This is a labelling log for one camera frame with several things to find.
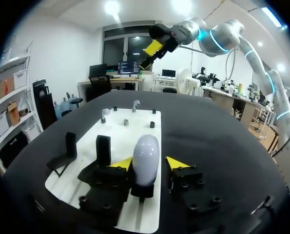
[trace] black bolt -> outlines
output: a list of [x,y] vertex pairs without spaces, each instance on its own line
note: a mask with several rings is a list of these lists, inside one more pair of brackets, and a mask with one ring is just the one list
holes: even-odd
[[86,202],[86,197],[85,196],[80,196],[79,198],[80,202]]
[[100,180],[95,180],[95,184],[102,184]]
[[198,210],[197,204],[191,204],[189,208],[193,211]]
[[181,183],[181,185],[180,185],[182,188],[188,188],[188,184],[187,183],[185,183],[185,182],[183,182],[183,183]]
[[215,196],[212,198],[212,202],[213,203],[221,203],[221,199],[219,197]]
[[109,204],[103,204],[102,205],[102,208],[105,209],[105,210],[108,210],[108,209],[111,208],[111,205],[109,205]]
[[197,184],[204,185],[204,181],[200,179],[200,180],[198,180]]

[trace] fan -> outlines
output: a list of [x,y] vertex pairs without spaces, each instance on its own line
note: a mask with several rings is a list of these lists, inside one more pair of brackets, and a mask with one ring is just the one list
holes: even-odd
[[188,68],[182,68],[176,75],[176,89],[180,94],[192,93],[194,88],[199,87],[200,81],[192,78]]

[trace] black round table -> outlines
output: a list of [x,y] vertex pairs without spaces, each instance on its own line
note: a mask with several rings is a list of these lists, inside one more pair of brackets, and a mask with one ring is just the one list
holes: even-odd
[[[270,195],[277,213],[288,197],[288,190],[267,150],[236,118],[207,98],[168,93],[112,91],[98,97],[55,122],[17,156],[3,176],[22,214],[35,225],[55,226],[65,233],[101,232],[82,225],[94,220],[80,210],[57,200],[44,184],[51,173],[46,163],[65,152],[65,134],[79,140],[101,117],[104,108],[156,109],[162,116],[162,179],[160,224],[157,234],[185,234],[180,214],[174,208],[167,186],[167,164],[171,156],[195,164],[203,172],[207,189],[222,199],[217,217],[235,226]],[[264,212],[255,232],[271,223]],[[114,233],[128,233],[114,230]]]

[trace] white board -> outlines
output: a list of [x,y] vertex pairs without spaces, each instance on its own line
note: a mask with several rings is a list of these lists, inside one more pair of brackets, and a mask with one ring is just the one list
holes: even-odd
[[[96,160],[96,137],[104,135],[111,137],[111,164],[133,156],[134,147],[142,135],[151,134],[159,143],[160,159],[155,180],[154,197],[145,199],[139,207],[139,198],[129,194],[123,204],[121,215],[116,228],[151,234],[158,230],[160,219],[161,194],[161,113],[152,113],[152,110],[118,109],[111,110],[105,116],[106,123],[99,120],[77,142],[77,159],[73,161],[59,178],[52,172],[45,182],[46,189],[59,200],[79,209],[78,198],[86,195],[90,186],[80,181],[77,176],[82,169]],[[124,126],[124,119],[129,121]],[[155,128],[150,128],[150,122],[155,122]]]

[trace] window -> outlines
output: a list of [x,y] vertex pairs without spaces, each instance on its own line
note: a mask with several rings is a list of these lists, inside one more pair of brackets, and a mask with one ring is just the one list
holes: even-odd
[[127,61],[144,61],[147,54],[144,51],[152,42],[151,37],[133,37],[128,40]]
[[124,38],[104,42],[103,63],[107,64],[108,69],[117,70],[118,62],[123,61],[123,47]]
[[147,26],[131,26],[104,32],[103,63],[108,71],[117,71],[121,61],[143,62],[146,49],[152,42]]

